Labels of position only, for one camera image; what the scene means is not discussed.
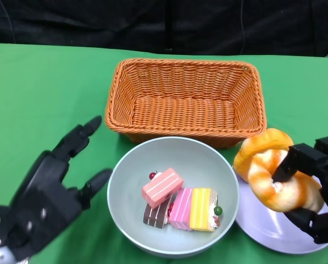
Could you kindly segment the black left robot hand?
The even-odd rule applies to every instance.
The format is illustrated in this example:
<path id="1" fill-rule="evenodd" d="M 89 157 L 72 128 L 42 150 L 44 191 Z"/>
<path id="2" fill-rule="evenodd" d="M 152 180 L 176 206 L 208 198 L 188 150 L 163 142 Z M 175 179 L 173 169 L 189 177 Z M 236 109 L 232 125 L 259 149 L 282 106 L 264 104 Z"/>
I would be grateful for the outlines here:
<path id="1" fill-rule="evenodd" d="M 77 125 L 31 166 L 7 206 L 0 205 L 0 263 L 28 263 L 60 235 L 108 182 L 112 170 L 104 169 L 78 189 L 63 179 L 72 158 L 84 150 L 102 122 L 96 116 Z"/>

